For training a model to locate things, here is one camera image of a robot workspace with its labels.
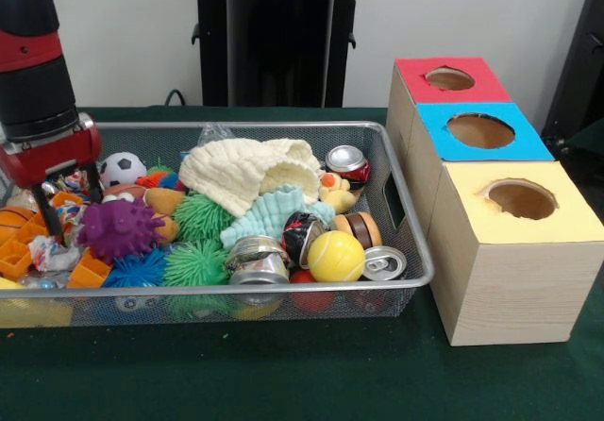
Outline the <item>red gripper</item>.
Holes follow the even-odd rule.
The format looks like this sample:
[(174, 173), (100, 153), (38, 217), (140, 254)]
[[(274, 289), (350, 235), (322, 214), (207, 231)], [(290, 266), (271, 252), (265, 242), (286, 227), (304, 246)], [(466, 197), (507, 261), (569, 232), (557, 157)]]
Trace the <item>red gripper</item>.
[(90, 199), (93, 203), (101, 203), (103, 188), (96, 166), (101, 147), (101, 135), (95, 124), (80, 131), (31, 142), (27, 149), (23, 143), (1, 144), (1, 170), (19, 187), (34, 187), (34, 198), (49, 235), (60, 244), (64, 244), (63, 228), (40, 184), (67, 169), (84, 169)]

